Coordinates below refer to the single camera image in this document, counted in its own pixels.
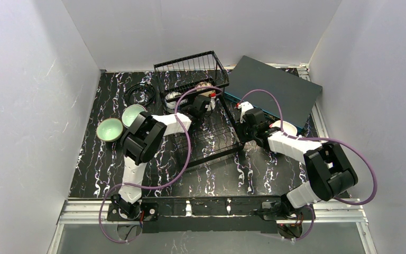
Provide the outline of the black wire dish rack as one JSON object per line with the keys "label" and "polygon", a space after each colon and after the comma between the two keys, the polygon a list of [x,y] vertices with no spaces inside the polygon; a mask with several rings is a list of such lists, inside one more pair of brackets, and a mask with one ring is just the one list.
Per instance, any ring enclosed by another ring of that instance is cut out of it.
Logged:
{"label": "black wire dish rack", "polygon": [[189,167],[241,150],[243,145],[236,133],[235,120],[223,95],[225,87],[229,85],[228,72],[214,51],[156,63],[154,71],[165,110],[165,97],[170,92],[182,94],[176,99],[175,109],[191,104],[197,95],[209,96],[210,94],[203,90],[196,91],[196,85],[199,82],[210,82],[212,86],[208,88],[216,93],[215,109],[212,112],[207,111],[203,119],[190,129],[191,147],[187,146],[187,140],[183,134],[175,134],[171,137],[173,145],[181,156],[186,157],[188,151],[191,151]]}

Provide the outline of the blue white patterned bowl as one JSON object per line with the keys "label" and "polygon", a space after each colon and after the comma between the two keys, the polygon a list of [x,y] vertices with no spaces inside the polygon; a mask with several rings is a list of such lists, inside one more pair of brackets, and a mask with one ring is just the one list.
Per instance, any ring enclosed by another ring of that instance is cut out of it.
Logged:
{"label": "blue white patterned bowl", "polygon": [[170,92],[165,97],[165,108],[169,113],[173,113],[176,106],[176,99],[181,97],[180,92]]}

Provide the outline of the orange bowl white inside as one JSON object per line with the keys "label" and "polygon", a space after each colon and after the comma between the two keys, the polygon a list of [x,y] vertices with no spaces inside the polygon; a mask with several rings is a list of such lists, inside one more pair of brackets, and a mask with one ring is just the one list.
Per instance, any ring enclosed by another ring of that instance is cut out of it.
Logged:
{"label": "orange bowl white inside", "polygon": [[276,127],[276,128],[281,128],[281,125],[283,127],[283,130],[286,134],[291,135],[291,136],[296,136],[298,133],[298,129],[291,123],[284,121],[281,123],[281,120],[278,120],[272,124],[270,124],[270,127]]}

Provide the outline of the green lined ceramic bowl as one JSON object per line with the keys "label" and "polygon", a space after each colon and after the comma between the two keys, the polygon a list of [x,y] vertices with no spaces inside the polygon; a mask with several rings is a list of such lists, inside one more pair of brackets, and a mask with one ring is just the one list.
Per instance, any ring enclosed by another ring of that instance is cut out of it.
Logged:
{"label": "green lined ceramic bowl", "polygon": [[141,113],[145,112],[146,109],[144,106],[140,104],[133,104],[128,106],[121,117],[122,124],[126,127],[129,128],[131,124],[134,122],[136,117]]}

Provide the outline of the pale green ceramic bowl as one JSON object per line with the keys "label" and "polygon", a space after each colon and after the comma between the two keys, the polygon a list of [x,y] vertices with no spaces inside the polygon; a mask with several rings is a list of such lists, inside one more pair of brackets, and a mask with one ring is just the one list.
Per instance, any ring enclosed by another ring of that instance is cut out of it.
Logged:
{"label": "pale green ceramic bowl", "polygon": [[103,120],[96,129],[97,137],[104,142],[114,142],[121,137],[124,126],[121,120],[108,118]]}

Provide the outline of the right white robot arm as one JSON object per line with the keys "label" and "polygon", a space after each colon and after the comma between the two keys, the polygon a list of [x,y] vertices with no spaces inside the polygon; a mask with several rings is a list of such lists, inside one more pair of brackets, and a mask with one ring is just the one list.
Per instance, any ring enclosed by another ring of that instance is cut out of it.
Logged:
{"label": "right white robot arm", "polygon": [[252,210],[264,220],[286,217],[302,207],[329,201],[358,183],[358,177],[337,142],[305,141],[287,137],[281,128],[271,127],[259,108],[246,102],[237,104],[241,116],[237,129],[242,142],[255,141],[270,152],[290,157],[306,167],[307,181],[274,201]]}

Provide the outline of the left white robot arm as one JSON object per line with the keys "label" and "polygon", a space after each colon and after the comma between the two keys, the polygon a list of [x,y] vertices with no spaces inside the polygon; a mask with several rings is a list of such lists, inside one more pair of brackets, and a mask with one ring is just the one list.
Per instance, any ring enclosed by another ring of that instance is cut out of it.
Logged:
{"label": "left white robot arm", "polygon": [[117,194],[110,197],[116,213],[125,219],[136,220],[141,215],[139,200],[146,166],[159,150],[165,136],[183,133],[190,147],[190,129],[201,121],[212,108],[212,96],[197,95],[191,104],[178,109],[176,114],[152,115],[139,112],[122,135],[124,172]]}

